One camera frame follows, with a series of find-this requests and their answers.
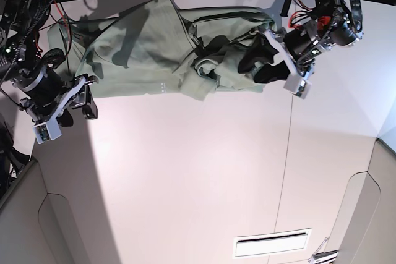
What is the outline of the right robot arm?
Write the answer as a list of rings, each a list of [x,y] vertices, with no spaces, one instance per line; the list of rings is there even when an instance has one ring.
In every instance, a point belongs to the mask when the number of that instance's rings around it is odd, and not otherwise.
[[[66,28],[65,48],[46,53],[39,47],[40,31],[51,16],[51,8],[60,9],[56,0],[6,0],[1,16],[1,82],[11,82],[26,94],[12,103],[30,115],[35,124],[51,119],[62,127],[73,125],[69,109],[81,109],[86,119],[96,119],[98,110],[89,86],[94,76],[62,79],[56,69],[68,60],[72,47],[71,22],[65,13],[59,25]]]

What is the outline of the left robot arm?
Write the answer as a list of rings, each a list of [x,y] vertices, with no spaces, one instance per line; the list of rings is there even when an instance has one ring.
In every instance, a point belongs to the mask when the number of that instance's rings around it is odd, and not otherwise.
[[[298,10],[288,17],[289,32],[279,29],[274,34],[290,62],[274,63],[281,51],[257,28],[251,30],[253,45],[238,65],[240,74],[252,73],[254,81],[263,84],[286,80],[292,74],[309,77],[318,55],[335,45],[351,46],[363,36],[361,0],[315,0],[314,7],[302,0],[285,0],[281,17],[288,16],[291,4]]]

